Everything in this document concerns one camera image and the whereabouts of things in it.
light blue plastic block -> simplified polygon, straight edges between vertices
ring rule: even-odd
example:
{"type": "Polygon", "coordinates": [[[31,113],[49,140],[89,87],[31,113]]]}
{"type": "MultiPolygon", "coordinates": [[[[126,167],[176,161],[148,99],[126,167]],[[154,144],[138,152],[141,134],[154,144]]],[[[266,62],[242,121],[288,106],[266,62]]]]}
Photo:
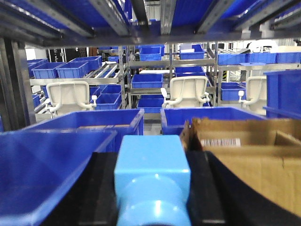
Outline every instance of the light blue plastic block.
{"type": "Polygon", "coordinates": [[[190,169],[179,136],[124,136],[114,174],[117,226],[190,226],[190,169]]]}

storage rack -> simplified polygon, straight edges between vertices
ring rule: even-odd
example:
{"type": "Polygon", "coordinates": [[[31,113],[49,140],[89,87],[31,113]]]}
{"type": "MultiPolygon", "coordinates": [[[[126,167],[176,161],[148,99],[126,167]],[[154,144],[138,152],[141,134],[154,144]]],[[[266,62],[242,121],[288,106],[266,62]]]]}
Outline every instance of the storage rack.
{"type": "MultiPolygon", "coordinates": [[[[300,3],[299,0],[162,0],[161,21],[157,22],[149,22],[144,1],[131,2],[137,17],[134,23],[129,22],[116,0],[0,2],[0,34],[4,37],[0,39],[0,76],[4,86],[0,90],[3,100],[0,113],[5,130],[35,122],[25,43],[60,48],[301,36],[298,12],[290,11],[300,3]]],[[[129,65],[124,67],[119,63],[119,67],[123,71],[129,65]]],[[[125,72],[120,75],[121,83],[124,76],[130,81],[128,71],[125,72]]]]}

barcode label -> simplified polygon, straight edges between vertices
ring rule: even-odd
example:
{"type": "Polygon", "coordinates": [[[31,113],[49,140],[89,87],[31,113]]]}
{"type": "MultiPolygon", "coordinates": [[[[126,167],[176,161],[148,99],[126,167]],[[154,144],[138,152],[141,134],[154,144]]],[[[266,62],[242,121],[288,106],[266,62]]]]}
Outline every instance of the barcode label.
{"type": "Polygon", "coordinates": [[[201,140],[201,145],[203,147],[208,146],[234,146],[240,147],[240,139],[239,138],[228,138],[228,139],[207,139],[201,140]]]}

blue plastic bin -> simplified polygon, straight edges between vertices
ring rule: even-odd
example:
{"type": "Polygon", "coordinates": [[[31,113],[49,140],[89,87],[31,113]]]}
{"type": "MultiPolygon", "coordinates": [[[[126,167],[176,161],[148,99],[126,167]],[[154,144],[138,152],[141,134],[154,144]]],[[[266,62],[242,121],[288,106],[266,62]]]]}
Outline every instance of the blue plastic bin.
{"type": "Polygon", "coordinates": [[[109,56],[108,60],[119,63],[119,56],[109,56]]]}
{"type": "Polygon", "coordinates": [[[250,53],[246,55],[248,63],[275,64],[277,53],[250,53]]]}
{"type": "Polygon", "coordinates": [[[107,85],[107,87],[102,91],[102,93],[121,93],[120,85],[107,85]]]}
{"type": "Polygon", "coordinates": [[[238,65],[246,63],[246,54],[219,54],[218,65],[238,65]]]}
{"type": "Polygon", "coordinates": [[[145,113],[160,113],[163,103],[163,98],[144,98],[139,100],[137,108],[143,108],[145,113]]]}
{"type": "Polygon", "coordinates": [[[301,62],[301,52],[277,53],[278,64],[292,64],[301,62]]]}
{"type": "Polygon", "coordinates": [[[161,88],[163,74],[135,74],[132,79],[133,88],[161,88]]]}
{"type": "Polygon", "coordinates": [[[102,93],[96,100],[96,110],[114,110],[118,109],[121,104],[121,94],[102,93]]]}
{"type": "Polygon", "coordinates": [[[41,104],[41,102],[40,102],[40,96],[37,95],[37,94],[34,94],[32,96],[32,100],[33,100],[33,106],[34,106],[34,108],[36,108],[37,106],[39,106],[41,104]]]}
{"type": "Polygon", "coordinates": [[[267,117],[301,119],[301,70],[266,72],[267,117]]]}
{"type": "Polygon", "coordinates": [[[148,61],[148,60],[161,60],[161,47],[143,47],[139,51],[140,60],[148,61]]]}
{"type": "Polygon", "coordinates": [[[70,62],[88,62],[89,71],[96,70],[102,66],[102,57],[101,56],[88,56],[88,57],[78,57],[70,62]]]}
{"type": "Polygon", "coordinates": [[[143,109],[73,112],[40,122],[23,130],[33,129],[114,129],[115,151],[118,152],[124,135],[143,135],[143,109]]]}
{"type": "Polygon", "coordinates": [[[226,83],[224,82],[222,83],[221,100],[228,100],[228,101],[239,100],[238,92],[240,90],[243,90],[245,93],[242,99],[243,100],[246,99],[246,88],[244,86],[240,86],[238,85],[238,83],[232,85],[224,85],[224,84],[226,83]]]}
{"type": "Polygon", "coordinates": [[[180,59],[181,60],[190,60],[190,59],[204,59],[205,51],[201,45],[192,45],[194,53],[182,53],[180,50],[180,59]]]}
{"type": "Polygon", "coordinates": [[[79,79],[89,73],[87,62],[69,62],[56,68],[61,79],[79,79]]]}
{"type": "Polygon", "coordinates": [[[42,86],[42,90],[43,90],[43,92],[44,92],[44,94],[45,94],[45,97],[46,97],[46,98],[49,98],[48,93],[47,93],[46,86],[42,86]]]}
{"type": "Polygon", "coordinates": [[[141,95],[141,99],[157,99],[163,98],[162,95],[141,95]]]}
{"type": "Polygon", "coordinates": [[[164,44],[160,44],[160,45],[140,45],[137,47],[137,49],[139,49],[139,51],[144,48],[144,47],[160,47],[161,48],[161,56],[164,56],[164,50],[165,50],[165,45],[164,44]]]}
{"type": "Polygon", "coordinates": [[[0,225],[38,226],[116,132],[0,134],[0,225]]]}
{"type": "Polygon", "coordinates": [[[264,120],[265,117],[246,112],[235,107],[201,107],[201,108],[178,108],[162,109],[163,134],[180,135],[185,121],[192,123],[193,118],[209,118],[212,120],[264,120]]]}
{"type": "Polygon", "coordinates": [[[56,68],[63,65],[64,62],[45,63],[33,68],[32,72],[35,79],[55,79],[58,78],[56,68]]]}

white chair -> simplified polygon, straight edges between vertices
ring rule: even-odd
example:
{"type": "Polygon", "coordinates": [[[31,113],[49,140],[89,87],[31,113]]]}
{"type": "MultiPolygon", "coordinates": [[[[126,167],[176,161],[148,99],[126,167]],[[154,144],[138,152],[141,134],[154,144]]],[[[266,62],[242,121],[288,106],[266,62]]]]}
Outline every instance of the white chair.
{"type": "Polygon", "coordinates": [[[89,100],[89,84],[85,81],[56,82],[46,86],[49,99],[45,101],[46,109],[51,116],[59,116],[69,112],[93,110],[97,96],[93,95],[93,103],[89,100]]]}
{"type": "Polygon", "coordinates": [[[206,93],[206,76],[185,76],[173,78],[170,81],[170,100],[166,100],[167,92],[161,88],[164,97],[163,108],[200,107],[209,102],[206,93]]]}
{"type": "Polygon", "coordinates": [[[246,80],[246,100],[242,100],[244,91],[238,92],[239,102],[244,107],[260,115],[266,115],[263,109],[267,105],[267,78],[266,76],[249,77],[246,80]]]}

